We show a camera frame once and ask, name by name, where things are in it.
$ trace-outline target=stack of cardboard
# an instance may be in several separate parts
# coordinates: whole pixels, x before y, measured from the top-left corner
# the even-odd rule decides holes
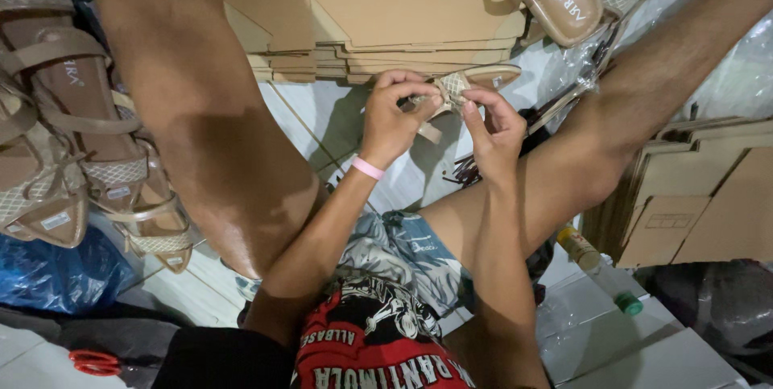
[[[311,82],[408,68],[439,75],[509,59],[524,15],[508,0],[225,0],[259,79]]]
[[[619,267],[773,261],[773,120],[666,127],[585,212],[583,235]]]

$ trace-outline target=bottle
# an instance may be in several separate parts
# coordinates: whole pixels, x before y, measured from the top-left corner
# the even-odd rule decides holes
[[[606,292],[623,313],[637,315],[642,312],[644,305],[628,289],[621,288],[614,280],[614,268],[607,265],[598,251],[580,235],[571,223],[568,223],[558,232],[556,237],[572,260],[580,266],[580,269],[591,280]]]

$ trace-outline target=blue plastic bag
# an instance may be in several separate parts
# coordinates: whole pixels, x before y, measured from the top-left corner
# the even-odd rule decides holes
[[[72,249],[0,235],[0,302],[8,305],[84,314],[112,305],[135,276],[95,227]]]

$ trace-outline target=shorts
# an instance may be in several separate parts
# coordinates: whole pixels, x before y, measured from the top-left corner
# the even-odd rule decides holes
[[[390,211],[361,216],[335,274],[372,275],[396,282],[441,318],[473,304],[469,272],[418,214]]]

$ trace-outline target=red scissors handle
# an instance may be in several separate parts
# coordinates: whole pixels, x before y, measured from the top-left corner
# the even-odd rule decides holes
[[[69,357],[75,362],[75,369],[86,374],[99,377],[121,374],[121,364],[112,354],[92,350],[73,350]]]

